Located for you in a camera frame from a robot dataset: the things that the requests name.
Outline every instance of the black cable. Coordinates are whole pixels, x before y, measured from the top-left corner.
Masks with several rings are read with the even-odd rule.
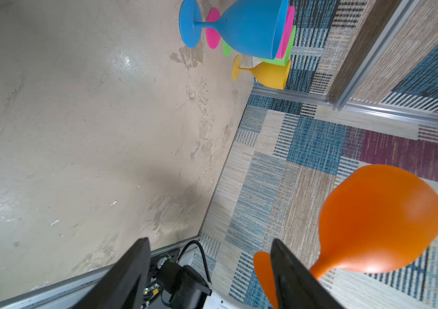
[[[210,283],[212,283],[211,281],[211,276],[209,275],[209,268],[207,267],[207,260],[205,258],[205,252],[204,252],[204,248],[202,248],[202,245],[197,241],[197,240],[190,240],[185,247],[183,248],[183,250],[181,251],[181,253],[178,256],[178,260],[176,261],[176,263],[179,262],[179,260],[181,260],[181,257],[183,256],[183,254],[185,253],[186,249],[188,249],[188,247],[191,244],[196,244],[198,249],[200,249],[200,254],[202,255],[202,260],[204,262],[204,270],[205,270],[205,275],[207,277],[207,281],[209,281]]]
[[[147,300],[149,300],[149,299],[153,299],[154,297],[157,297],[157,296],[158,296],[158,294],[161,292],[162,282],[159,282],[159,281],[153,281],[153,282],[150,282],[145,288],[148,289],[148,288],[150,288],[150,287],[152,287],[152,286],[154,286],[154,285],[156,285],[156,284],[158,285],[157,288],[155,288],[154,290],[149,291],[149,293],[143,295],[143,299],[144,299],[144,300],[147,301]],[[158,294],[157,294],[157,295],[154,295],[154,291],[155,291],[156,289],[158,290]]]
[[[172,298],[173,298],[173,295],[171,294],[171,296],[169,297],[169,301],[171,301]],[[173,306],[173,305],[171,305],[171,303],[167,303],[164,301],[164,298],[162,298],[162,293],[161,293],[161,301],[162,301],[162,304],[168,308],[171,308]]]

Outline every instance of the aluminum frame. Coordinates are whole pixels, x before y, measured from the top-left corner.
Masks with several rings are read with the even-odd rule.
[[[393,40],[399,29],[401,29],[401,26],[406,22],[407,18],[420,1],[421,0],[401,0],[387,21],[385,27],[376,38],[372,48],[365,55],[365,58],[361,61],[358,69],[343,90],[343,93],[334,104],[333,110],[340,111],[343,109],[344,105],[346,105],[358,86],[360,86],[361,82],[363,82],[370,71],[374,68],[383,51]]]
[[[157,256],[175,248],[182,248],[190,240],[199,239],[199,235],[187,238],[175,244],[154,250],[150,255]],[[87,294],[102,277],[104,277],[112,266],[113,265],[108,265],[50,286],[1,301],[0,309],[70,308],[82,299],[82,297],[85,296],[85,294]]]
[[[253,95],[270,96],[277,99],[289,100],[313,105],[331,106],[327,97],[314,93],[305,93],[294,90],[276,90],[264,86],[255,86],[252,90]],[[356,101],[348,101],[344,106],[346,111],[374,115],[384,118],[397,119],[416,123],[423,126],[438,128],[438,114],[399,108],[394,106],[367,105]]]

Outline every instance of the cable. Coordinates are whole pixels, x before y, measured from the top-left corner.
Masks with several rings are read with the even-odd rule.
[[[173,298],[173,294],[171,294],[171,297],[169,297],[169,300],[171,301],[172,298]],[[167,303],[164,301],[164,298],[162,298],[162,293],[161,293],[161,301],[162,301],[162,304],[168,308],[171,308],[173,306],[173,305],[171,305],[171,303]]]
[[[150,282],[145,287],[145,293],[143,294],[143,299],[148,301],[148,300],[151,300],[151,299],[157,297],[159,295],[159,293],[161,292],[161,287],[162,287],[162,283],[159,281]]]
[[[185,247],[183,248],[183,250],[181,251],[181,253],[178,256],[178,260],[176,261],[176,263],[179,262],[179,260],[181,260],[181,257],[183,256],[183,254],[185,253],[186,249],[188,249],[188,247],[191,244],[196,244],[198,249],[200,249],[200,254],[202,255],[202,260],[204,262],[204,270],[205,270],[205,275],[207,277],[207,281],[209,281],[210,283],[212,283],[211,281],[211,276],[209,275],[209,268],[207,267],[207,259],[205,258],[205,252],[204,252],[204,248],[202,248],[202,245],[196,241],[196,240],[190,240]]]

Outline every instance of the yellow wine glass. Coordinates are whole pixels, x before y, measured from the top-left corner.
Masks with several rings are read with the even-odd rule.
[[[233,63],[232,77],[237,80],[240,71],[248,71],[255,76],[259,83],[266,87],[283,90],[288,81],[291,60],[285,66],[262,62],[252,69],[240,68],[241,57],[236,56]]]

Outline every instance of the striped rug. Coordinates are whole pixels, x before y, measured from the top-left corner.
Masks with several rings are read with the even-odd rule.
[[[267,308],[253,255],[280,238],[309,268],[318,215],[357,168],[410,171],[438,193],[438,129],[251,96],[201,229],[214,286]],[[196,256],[193,265],[203,271]],[[438,308],[438,238],[412,264],[385,274],[336,269],[322,285],[346,308]]]
[[[339,97],[397,3],[290,0],[296,35],[286,89]],[[438,0],[418,3],[352,99],[438,113]]]

